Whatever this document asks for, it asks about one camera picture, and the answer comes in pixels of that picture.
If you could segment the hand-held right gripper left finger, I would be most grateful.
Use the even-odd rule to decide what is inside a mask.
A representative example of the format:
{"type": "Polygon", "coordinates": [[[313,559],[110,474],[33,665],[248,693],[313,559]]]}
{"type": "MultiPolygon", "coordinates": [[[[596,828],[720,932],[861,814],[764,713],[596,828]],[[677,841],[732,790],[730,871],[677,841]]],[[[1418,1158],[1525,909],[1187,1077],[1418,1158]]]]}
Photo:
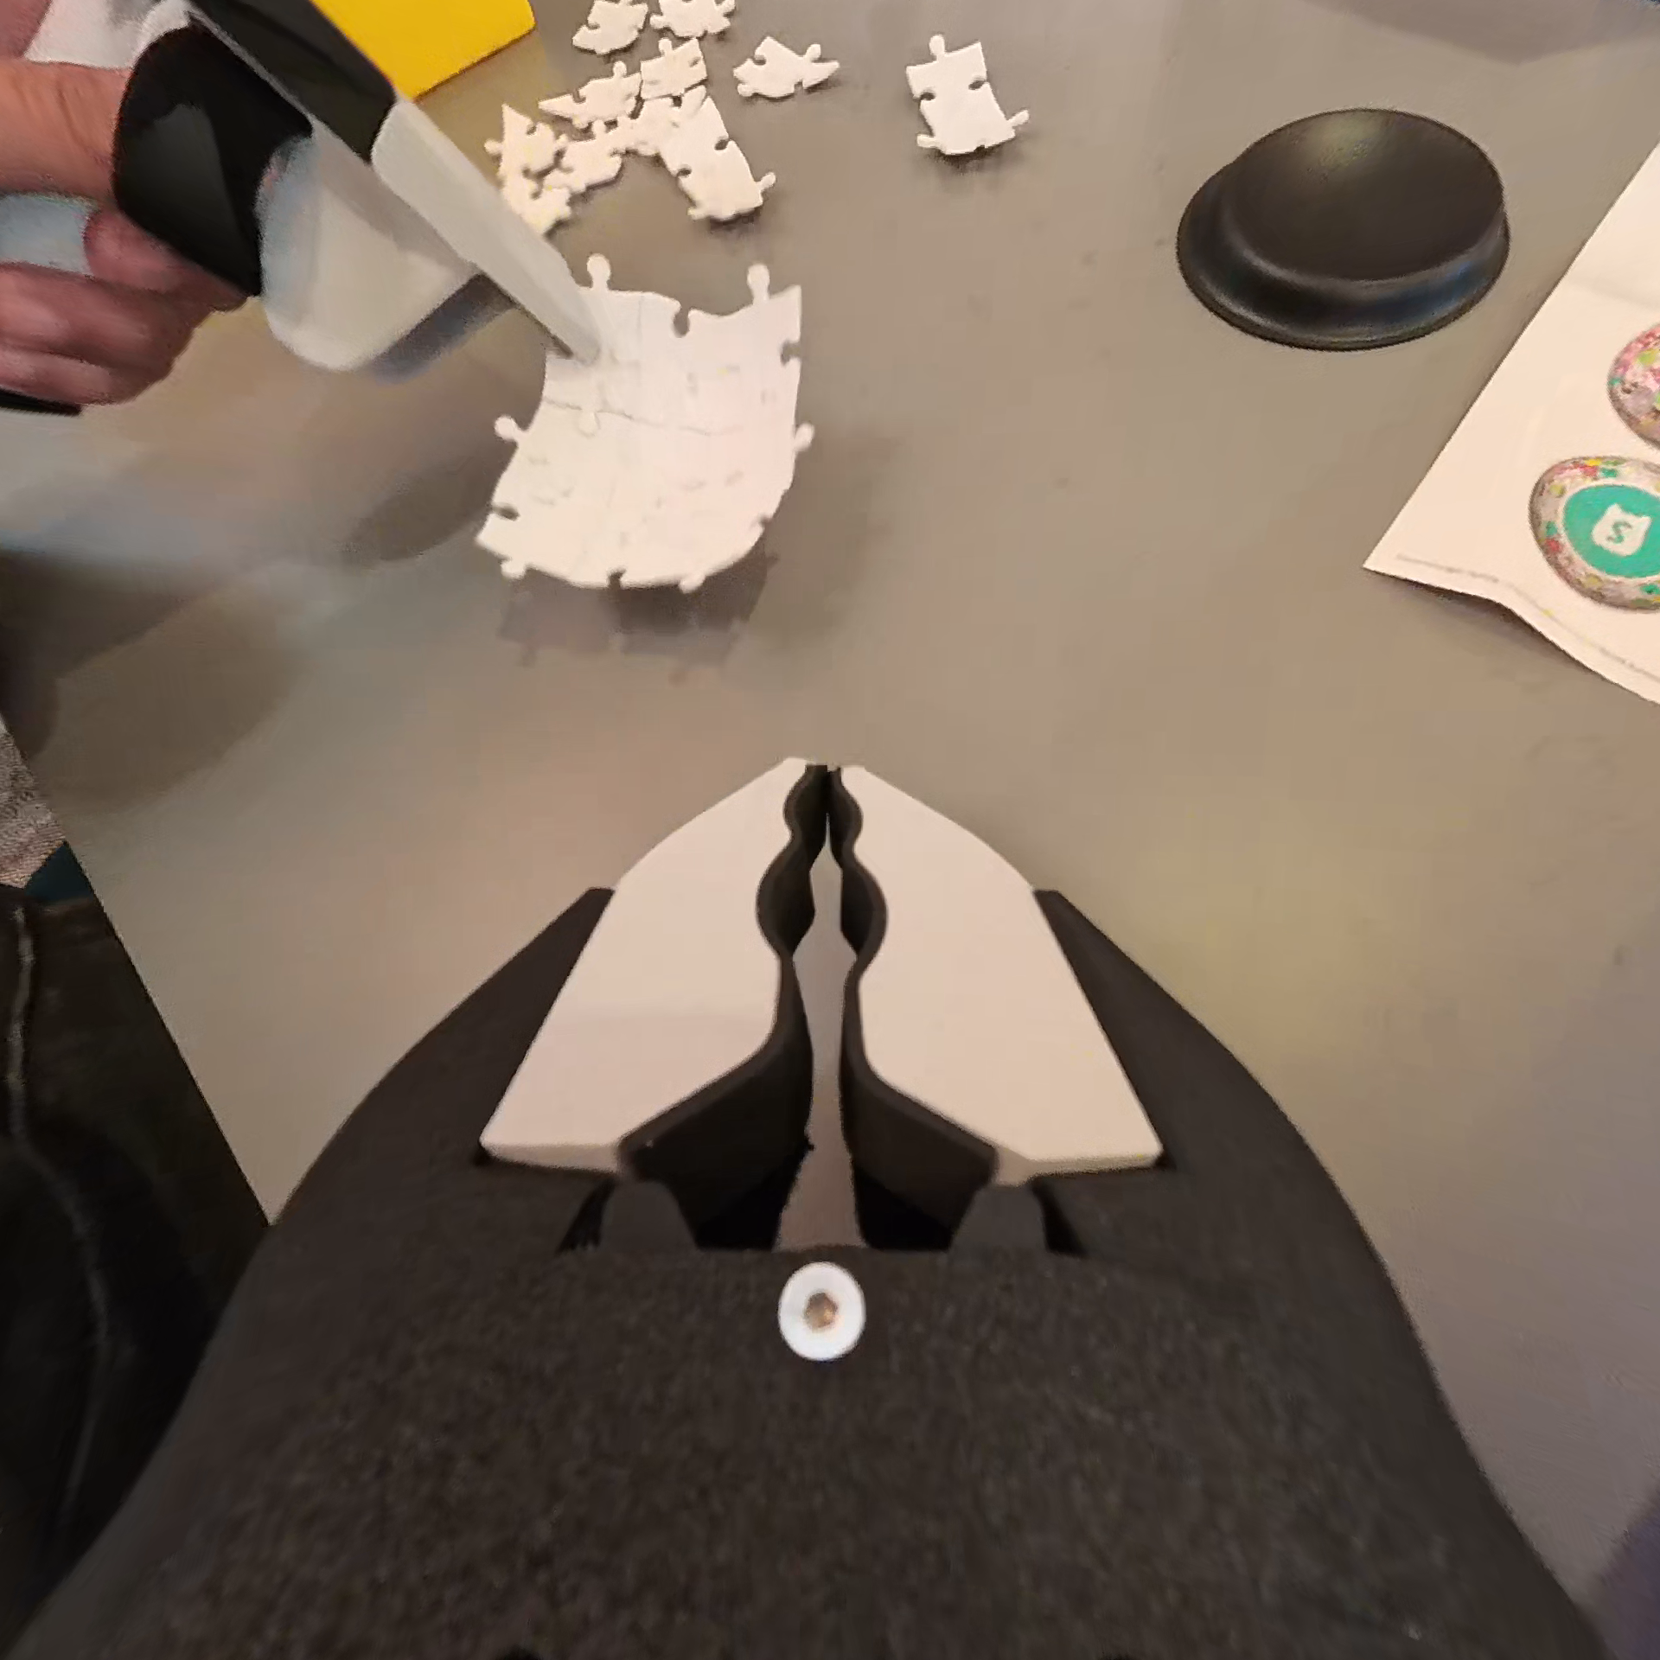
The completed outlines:
{"type": "Polygon", "coordinates": [[[479,1150],[657,1183],[703,1241],[748,1243],[807,1150],[813,1047],[796,948],[815,916],[827,768],[782,760],[604,895],[479,1150]]]}

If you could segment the scattered loose puzzle pieces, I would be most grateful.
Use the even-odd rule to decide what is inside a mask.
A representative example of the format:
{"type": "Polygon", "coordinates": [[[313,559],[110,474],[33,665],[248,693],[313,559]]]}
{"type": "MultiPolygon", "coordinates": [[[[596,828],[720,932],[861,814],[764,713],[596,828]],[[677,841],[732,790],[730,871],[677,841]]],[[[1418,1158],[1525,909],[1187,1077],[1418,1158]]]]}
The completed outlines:
{"type": "MultiPolygon", "coordinates": [[[[568,221],[574,203],[612,183],[628,158],[655,162],[705,223],[754,217],[774,187],[730,132],[715,98],[705,47],[726,35],[732,1],[592,1],[570,47],[604,63],[568,92],[533,112],[503,104],[499,130],[483,142],[503,203],[539,237],[568,221]]],[[[989,84],[983,45],[926,41],[904,67],[918,114],[916,146],[944,160],[999,150],[1029,124],[989,84]]]]}

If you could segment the joined white puzzle section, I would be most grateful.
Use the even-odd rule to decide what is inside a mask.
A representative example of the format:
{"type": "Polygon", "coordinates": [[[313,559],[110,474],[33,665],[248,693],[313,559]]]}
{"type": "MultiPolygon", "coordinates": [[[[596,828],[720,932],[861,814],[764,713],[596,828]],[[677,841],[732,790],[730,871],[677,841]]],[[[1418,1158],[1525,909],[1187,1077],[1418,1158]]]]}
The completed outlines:
{"type": "Polygon", "coordinates": [[[600,254],[586,276],[600,353],[547,355],[531,414],[495,420],[509,454],[473,541],[507,580],[691,592],[756,547],[813,442],[802,288],[754,262],[713,314],[614,286],[600,254]]]}

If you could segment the person's left hand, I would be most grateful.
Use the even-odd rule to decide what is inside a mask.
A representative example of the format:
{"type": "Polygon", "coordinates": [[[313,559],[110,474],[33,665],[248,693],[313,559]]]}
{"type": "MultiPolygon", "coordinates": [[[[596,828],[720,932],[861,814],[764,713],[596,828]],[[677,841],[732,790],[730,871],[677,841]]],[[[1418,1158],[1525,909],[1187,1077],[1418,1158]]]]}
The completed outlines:
{"type": "Polygon", "coordinates": [[[88,205],[84,268],[5,258],[5,399],[132,401],[163,381],[195,330],[244,296],[145,235],[114,203],[112,154],[128,71],[29,59],[49,3],[1,3],[1,191],[88,205]]]}

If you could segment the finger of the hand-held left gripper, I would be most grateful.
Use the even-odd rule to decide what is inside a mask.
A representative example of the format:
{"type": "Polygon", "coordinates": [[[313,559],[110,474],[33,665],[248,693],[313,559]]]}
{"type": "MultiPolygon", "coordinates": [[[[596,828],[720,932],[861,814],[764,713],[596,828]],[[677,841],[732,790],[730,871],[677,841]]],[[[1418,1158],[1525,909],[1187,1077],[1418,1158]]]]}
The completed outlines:
{"type": "Polygon", "coordinates": [[[562,254],[521,221],[462,150],[398,96],[369,150],[369,167],[475,276],[487,278],[572,359],[594,361],[602,337],[588,292],[562,254]]]}

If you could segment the white printed instruction sheet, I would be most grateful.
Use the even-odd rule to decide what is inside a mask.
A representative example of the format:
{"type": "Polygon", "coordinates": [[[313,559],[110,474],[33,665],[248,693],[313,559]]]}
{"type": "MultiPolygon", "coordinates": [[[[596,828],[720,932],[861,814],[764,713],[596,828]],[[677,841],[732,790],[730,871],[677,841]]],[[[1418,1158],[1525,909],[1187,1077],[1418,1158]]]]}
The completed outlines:
{"type": "Polygon", "coordinates": [[[1493,602],[1657,701],[1655,152],[1363,565],[1493,602]]]}

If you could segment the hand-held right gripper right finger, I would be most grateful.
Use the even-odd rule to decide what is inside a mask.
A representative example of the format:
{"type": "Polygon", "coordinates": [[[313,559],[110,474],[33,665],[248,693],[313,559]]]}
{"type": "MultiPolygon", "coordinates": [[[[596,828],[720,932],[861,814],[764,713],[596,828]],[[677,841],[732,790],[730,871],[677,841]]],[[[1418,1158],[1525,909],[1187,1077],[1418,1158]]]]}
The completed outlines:
{"type": "Polygon", "coordinates": [[[863,1241],[942,1248],[989,1189],[1163,1154],[1027,877],[865,766],[831,772],[839,1112],[863,1241]]]}

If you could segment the black round desk grommet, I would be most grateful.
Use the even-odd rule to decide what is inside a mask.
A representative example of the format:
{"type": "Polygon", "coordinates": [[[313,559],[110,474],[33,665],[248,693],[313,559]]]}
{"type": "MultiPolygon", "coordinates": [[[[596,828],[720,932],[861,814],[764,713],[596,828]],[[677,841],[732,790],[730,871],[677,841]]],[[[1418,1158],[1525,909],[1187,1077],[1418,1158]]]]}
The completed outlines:
{"type": "Polygon", "coordinates": [[[1406,110],[1323,110],[1258,136],[1175,227],[1177,272],[1213,316],[1321,351],[1438,331],[1489,292],[1507,254],[1491,158],[1406,110]]]}

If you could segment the yellow box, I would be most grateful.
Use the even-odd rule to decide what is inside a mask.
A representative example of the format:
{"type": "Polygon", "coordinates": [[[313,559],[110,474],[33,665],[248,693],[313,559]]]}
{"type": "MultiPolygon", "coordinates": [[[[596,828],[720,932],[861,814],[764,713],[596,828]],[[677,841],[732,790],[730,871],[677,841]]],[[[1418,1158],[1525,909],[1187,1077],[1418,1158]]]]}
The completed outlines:
{"type": "Polygon", "coordinates": [[[422,96],[533,31],[527,1],[317,1],[404,96],[422,96]]]}

